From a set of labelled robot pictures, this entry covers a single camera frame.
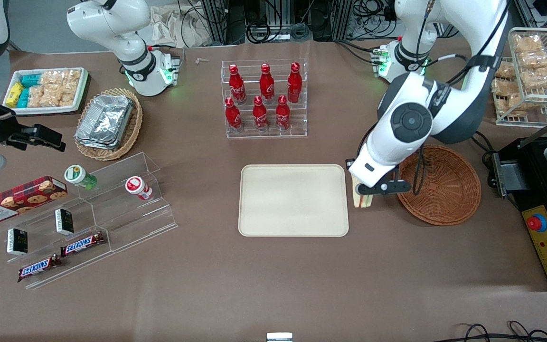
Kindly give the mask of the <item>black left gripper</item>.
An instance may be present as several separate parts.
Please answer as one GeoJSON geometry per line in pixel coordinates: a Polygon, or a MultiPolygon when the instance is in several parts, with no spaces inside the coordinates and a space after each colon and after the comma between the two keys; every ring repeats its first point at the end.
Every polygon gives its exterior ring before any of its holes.
{"type": "MultiPolygon", "coordinates": [[[[346,159],[346,169],[349,172],[354,172],[354,169],[352,168],[352,165],[355,163],[356,159],[346,159]]],[[[399,169],[393,169],[393,182],[397,183],[401,181],[401,172],[399,169]]]]}

